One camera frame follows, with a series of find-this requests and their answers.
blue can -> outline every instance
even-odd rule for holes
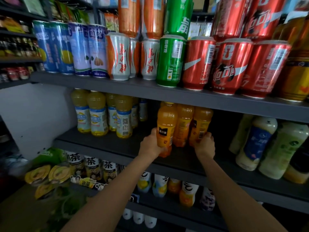
[[[59,71],[62,74],[74,74],[73,55],[69,41],[68,24],[52,21],[50,22],[50,28],[54,34],[54,47],[59,60]]]
[[[82,23],[69,23],[74,70],[75,74],[79,76],[91,75],[88,35],[87,25]]]
[[[45,71],[52,73],[59,72],[57,56],[54,52],[49,23],[45,21],[34,20],[33,29],[38,41]]]
[[[108,78],[105,47],[107,28],[102,25],[91,24],[88,25],[88,29],[92,76]]]

orange juice bottle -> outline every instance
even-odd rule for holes
[[[91,132],[91,120],[89,106],[87,104],[88,90],[75,88],[71,93],[71,99],[77,114],[77,129],[81,133]]]
[[[184,147],[186,145],[190,122],[194,114],[194,106],[177,105],[178,120],[173,135],[173,144],[177,147]]]
[[[173,194],[178,194],[181,190],[181,180],[170,178],[168,180],[168,191]]]
[[[112,132],[117,129],[116,94],[107,93],[106,103],[108,110],[108,127]]]
[[[133,106],[132,106],[132,112],[131,112],[131,124],[132,128],[135,129],[138,126],[138,98],[132,97]]]
[[[108,132],[105,101],[105,95],[98,91],[91,90],[87,96],[91,117],[91,133],[94,136],[104,136]]]
[[[193,127],[189,137],[190,146],[194,147],[195,143],[199,143],[201,141],[204,134],[207,132],[213,114],[214,111],[212,109],[195,107]]]
[[[173,103],[165,102],[158,111],[157,142],[159,147],[167,147],[168,151],[159,156],[166,157],[171,154],[173,133],[177,122],[177,108]]]
[[[192,207],[195,202],[195,194],[199,186],[188,182],[182,183],[182,189],[179,192],[179,201],[183,206]]]
[[[132,97],[116,95],[116,109],[118,120],[116,134],[119,138],[129,138],[132,136]]]

shelf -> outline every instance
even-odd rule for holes
[[[94,196],[98,193],[98,191],[76,184],[71,184],[71,188],[81,191],[88,196]],[[126,208],[130,210],[197,232],[227,231],[227,226],[219,213],[203,211],[196,206],[191,208],[184,207],[177,199],[173,199],[168,194],[164,198],[157,198],[152,194],[151,189],[146,194],[138,191],[134,191],[134,194],[140,196],[139,203],[128,202]]]
[[[0,89],[10,88],[18,85],[24,85],[30,83],[30,80],[16,80],[16,81],[10,81],[10,82],[2,82],[0,83]]]
[[[155,81],[141,78],[114,81],[106,78],[34,72],[31,81],[309,123],[308,103],[293,103],[273,97],[261,100],[241,95],[226,96],[209,90],[195,92],[181,87],[166,88],[157,85]]]
[[[10,32],[5,30],[0,30],[0,34],[10,35],[10,36],[21,36],[21,37],[29,37],[36,38],[35,35],[29,33],[19,33],[19,32]]]
[[[42,62],[41,58],[23,58],[23,57],[10,57],[0,58],[1,63],[37,63]]]
[[[128,165],[139,151],[140,142],[150,134],[151,127],[137,128],[129,139],[121,140],[115,133],[98,138],[72,128],[54,140],[54,147],[78,152],[102,160]],[[309,183],[299,185],[284,179],[267,178],[256,171],[246,171],[235,163],[235,155],[217,151],[215,161],[249,195],[258,201],[309,214]],[[158,157],[148,172],[169,176],[199,186],[211,188],[193,148],[177,148],[166,158]]]
[[[22,20],[23,18],[28,18],[28,19],[49,21],[47,17],[31,14],[27,10],[15,10],[13,8],[0,6],[0,12],[2,15],[8,15],[9,17],[13,17],[15,19],[20,19],[20,20]]]
[[[92,4],[84,0],[58,0],[69,7],[80,10],[93,10]]]

green can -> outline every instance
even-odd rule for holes
[[[164,35],[178,35],[186,40],[193,12],[193,0],[168,0],[165,8]]]
[[[156,78],[158,85],[177,86],[181,77],[186,44],[182,36],[164,35],[161,37]]]

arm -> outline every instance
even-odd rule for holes
[[[156,128],[152,129],[141,142],[138,156],[80,209],[61,232],[114,231],[138,179],[164,149],[157,146]]]
[[[195,152],[203,165],[229,231],[287,231],[213,160],[215,147],[211,133],[207,133],[195,146]]]

